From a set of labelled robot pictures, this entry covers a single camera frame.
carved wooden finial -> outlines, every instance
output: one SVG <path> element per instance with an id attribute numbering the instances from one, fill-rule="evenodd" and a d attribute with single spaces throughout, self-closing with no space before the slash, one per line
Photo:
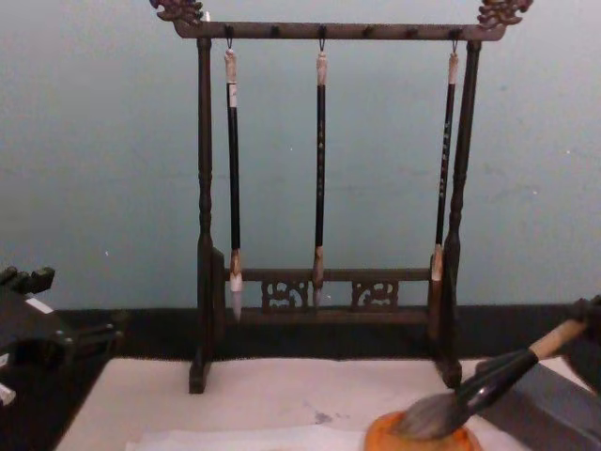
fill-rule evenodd
<path id="1" fill-rule="evenodd" d="M 203 17 L 203 4 L 194 0 L 150 0 L 150 5 L 155 9 L 163 8 L 163 11 L 157 12 L 157 16 L 166 22 L 192 26 L 199 24 Z"/>
<path id="2" fill-rule="evenodd" d="M 484 5 L 480 7 L 478 22 L 481 27 L 490 30 L 522 22 L 517 13 L 528 11 L 534 0 L 482 0 L 482 3 Z"/>

horizontal wooden bar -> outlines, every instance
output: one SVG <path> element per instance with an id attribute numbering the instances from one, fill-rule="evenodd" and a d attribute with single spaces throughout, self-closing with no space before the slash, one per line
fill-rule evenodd
<path id="1" fill-rule="evenodd" d="M 262 282 L 264 280 L 298 281 L 311 280 L 311 269 L 258 269 L 248 268 L 242 271 L 242 277 L 249 282 Z M 406 268 L 395 270 L 324 270 L 323 280 L 326 282 L 372 282 L 372 281 L 399 281 L 419 282 L 430 278 L 429 268 Z"/>
<path id="2" fill-rule="evenodd" d="M 243 308 L 240 321 L 227 315 L 228 324 L 426 324 L 424 309 L 398 312 L 350 312 L 340 307 L 322 307 L 307 312 L 263 313 L 260 308 Z"/>
<path id="3" fill-rule="evenodd" d="M 478 24 L 406 23 L 262 23 L 175 21 L 185 39 L 365 39 L 365 40 L 501 40 L 504 25 L 485 29 Z"/>

calligraphy brush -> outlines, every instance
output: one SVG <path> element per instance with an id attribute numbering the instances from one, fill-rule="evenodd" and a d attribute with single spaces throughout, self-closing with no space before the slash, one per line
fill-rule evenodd
<path id="1" fill-rule="evenodd" d="M 447 179 L 449 174 L 449 157 L 451 149 L 451 133 L 453 131 L 453 112 L 455 107 L 455 85 L 459 58 L 456 53 L 456 43 L 449 58 L 449 84 L 447 86 L 446 114 L 444 118 L 444 135 L 442 140 L 442 158 L 440 160 L 439 208 L 436 220 L 436 242 L 430 264 L 431 289 L 434 304 L 440 304 L 442 293 L 442 234 L 444 229 L 444 209 L 446 206 Z"/>
<path id="2" fill-rule="evenodd" d="M 227 131 L 229 141 L 230 209 L 232 255 L 229 282 L 232 292 L 234 317 L 242 312 L 242 268 L 240 263 L 240 201 L 239 201 L 239 150 L 238 150 L 238 82 L 236 54 L 231 48 L 231 30 L 228 29 L 228 49 L 225 52 L 227 75 Z"/>
<path id="3" fill-rule="evenodd" d="M 413 440 L 436 440 L 451 435 L 473 415 L 494 404 L 538 362 L 552 356 L 586 328 L 586 322 L 569 319 L 529 348 L 480 365 L 456 390 L 413 404 L 392 427 L 392 432 Z"/>
<path id="4" fill-rule="evenodd" d="M 323 287 L 323 211 L 326 179 L 326 73 L 328 60 L 321 51 L 317 57 L 317 183 L 316 183 L 316 251 L 313 262 L 313 305 L 321 302 Z"/>

wooden base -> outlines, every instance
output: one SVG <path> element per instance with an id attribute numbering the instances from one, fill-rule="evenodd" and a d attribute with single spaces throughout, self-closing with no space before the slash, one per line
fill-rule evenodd
<path id="1" fill-rule="evenodd" d="M 348 307 L 335 306 L 308 308 L 307 298 L 310 270 L 247 269 L 244 278 L 261 282 L 261 307 L 244 308 L 239 320 L 225 307 L 226 274 L 223 254 L 213 248 L 210 261 L 208 289 L 202 291 L 206 299 L 198 300 L 197 353 L 190 368 L 190 393 L 204 393 L 210 363 L 216 344 L 225 336 L 227 326 L 247 325 L 317 325 L 317 324 L 395 324 L 423 325 L 424 341 L 431 346 L 431 355 L 444 383 L 455 388 L 461 382 L 461 365 L 454 358 L 454 327 L 447 318 L 449 308 L 441 308 L 444 301 L 437 295 L 439 289 L 430 287 L 428 308 L 406 307 L 398 302 L 398 284 L 427 281 L 429 270 L 424 268 L 396 270 L 326 270 L 324 280 L 349 282 L 352 302 Z M 199 279 L 199 284 L 206 283 Z M 291 293 L 300 296 L 293 301 Z"/>

teal wall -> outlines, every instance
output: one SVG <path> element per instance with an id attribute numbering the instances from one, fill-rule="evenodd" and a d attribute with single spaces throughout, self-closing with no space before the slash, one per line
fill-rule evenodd
<path id="1" fill-rule="evenodd" d="M 341 4 L 206 7 L 213 20 L 475 23 L 479 6 Z M 31 0 L 2 10 L 0 264 L 54 266 L 43 299 L 56 308 L 194 305 L 195 43 L 147 1 Z M 599 14 L 595 0 L 539 0 L 503 41 L 484 46 L 460 232 L 463 304 L 559 303 L 601 291 Z M 243 263 L 310 267 L 317 43 L 234 48 Z M 228 259 L 224 50 L 213 46 L 212 230 Z M 327 42 L 327 267 L 427 266 L 450 50 Z M 460 57 L 464 64 L 464 45 Z M 347 301 L 346 288 L 326 294 Z M 425 287 L 401 295 L 424 303 Z M 256 302 L 258 288 L 245 300 Z"/>

